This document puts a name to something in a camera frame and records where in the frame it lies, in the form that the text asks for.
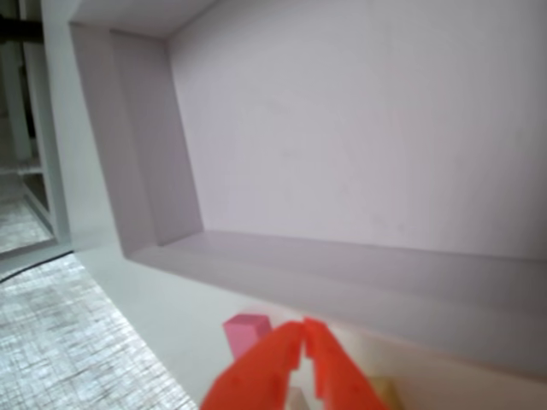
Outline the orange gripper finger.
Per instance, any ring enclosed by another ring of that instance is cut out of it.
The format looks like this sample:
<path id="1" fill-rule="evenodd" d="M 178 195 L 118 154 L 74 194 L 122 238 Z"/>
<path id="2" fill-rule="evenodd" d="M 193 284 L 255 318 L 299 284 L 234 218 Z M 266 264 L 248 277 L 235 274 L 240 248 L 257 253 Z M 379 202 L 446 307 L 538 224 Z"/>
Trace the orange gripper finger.
<path id="1" fill-rule="evenodd" d="M 315 395 L 324 409 L 387 409 L 326 324 L 305 318 L 303 326 L 305 355 L 313 362 Z"/>
<path id="2" fill-rule="evenodd" d="M 283 409 L 303 339 L 301 322 L 272 330 L 215 379 L 200 408 Z"/>

